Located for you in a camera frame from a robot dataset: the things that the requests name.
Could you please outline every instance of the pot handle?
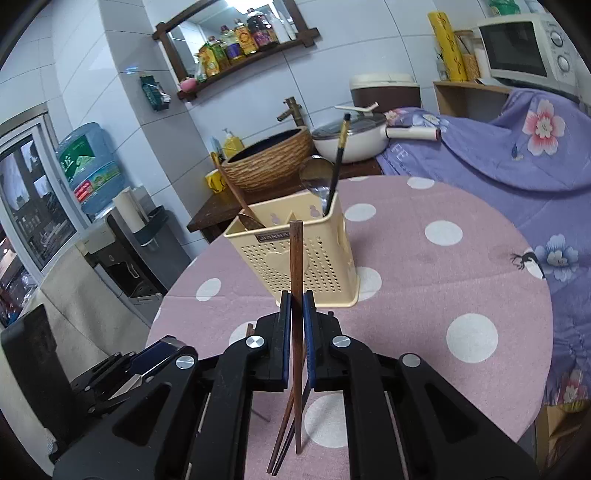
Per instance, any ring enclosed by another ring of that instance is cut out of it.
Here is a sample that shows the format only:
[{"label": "pot handle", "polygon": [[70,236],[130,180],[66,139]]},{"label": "pot handle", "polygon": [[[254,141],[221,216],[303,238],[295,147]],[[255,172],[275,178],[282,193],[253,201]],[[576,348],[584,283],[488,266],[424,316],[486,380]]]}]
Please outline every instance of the pot handle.
[{"label": "pot handle", "polygon": [[379,104],[375,102],[373,105],[368,107],[361,107],[361,106],[350,106],[350,105],[335,105],[335,108],[338,110],[350,110],[352,112],[359,112],[364,115],[373,115],[373,111],[379,107]]},{"label": "pot handle", "polygon": [[440,141],[441,130],[436,127],[387,127],[386,137]]}]

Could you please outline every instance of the spoon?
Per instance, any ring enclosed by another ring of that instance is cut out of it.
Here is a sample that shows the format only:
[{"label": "spoon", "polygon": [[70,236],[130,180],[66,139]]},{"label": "spoon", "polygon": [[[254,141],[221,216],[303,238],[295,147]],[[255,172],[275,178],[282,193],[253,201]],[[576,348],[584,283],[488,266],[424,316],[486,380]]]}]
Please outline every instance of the spoon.
[{"label": "spoon", "polygon": [[319,155],[308,157],[300,167],[300,181],[306,189],[320,198],[322,216],[326,216],[326,206],[330,195],[330,180],[333,164]]}]

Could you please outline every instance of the blue gripper pad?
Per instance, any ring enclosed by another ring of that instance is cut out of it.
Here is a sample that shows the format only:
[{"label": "blue gripper pad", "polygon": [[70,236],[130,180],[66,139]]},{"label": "blue gripper pad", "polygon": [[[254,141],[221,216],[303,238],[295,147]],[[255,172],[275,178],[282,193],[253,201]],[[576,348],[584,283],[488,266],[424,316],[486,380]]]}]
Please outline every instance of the blue gripper pad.
[{"label": "blue gripper pad", "polygon": [[308,290],[304,294],[303,301],[304,314],[304,335],[306,339],[306,364],[308,367],[308,382],[310,388],[316,386],[316,351],[314,350],[314,334],[312,328],[312,318],[316,317],[316,306],[314,305],[314,293]]},{"label": "blue gripper pad", "polygon": [[287,380],[290,375],[290,334],[291,334],[291,294],[283,292],[285,295],[285,305],[281,311],[285,311],[284,322],[285,328],[283,331],[283,383],[287,385]]}]

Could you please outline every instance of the yellow paper roll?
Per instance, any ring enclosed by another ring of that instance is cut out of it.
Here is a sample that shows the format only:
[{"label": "yellow paper roll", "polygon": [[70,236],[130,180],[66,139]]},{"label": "yellow paper roll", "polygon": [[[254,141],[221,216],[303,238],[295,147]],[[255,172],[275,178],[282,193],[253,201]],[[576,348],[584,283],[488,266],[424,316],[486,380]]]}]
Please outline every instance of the yellow paper roll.
[{"label": "yellow paper roll", "polygon": [[457,46],[456,36],[445,12],[429,12],[427,14],[435,37],[439,42],[443,62],[451,82],[467,82],[468,76],[464,66],[464,59],[460,48]]}]

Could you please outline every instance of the yellow soap bottle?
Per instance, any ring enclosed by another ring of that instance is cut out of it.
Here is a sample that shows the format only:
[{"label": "yellow soap bottle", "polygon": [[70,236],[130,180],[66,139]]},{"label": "yellow soap bottle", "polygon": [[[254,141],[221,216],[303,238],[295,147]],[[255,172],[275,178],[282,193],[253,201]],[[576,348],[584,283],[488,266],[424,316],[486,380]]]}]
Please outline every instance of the yellow soap bottle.
[{"label": "yellow soap bottle", "polygon": [[222,151],[226,160],[230,160],[238,152],[244,150],[244,144],[227,128],[224,128],[224,131],[226,132],[226,141],[223,143]]}]

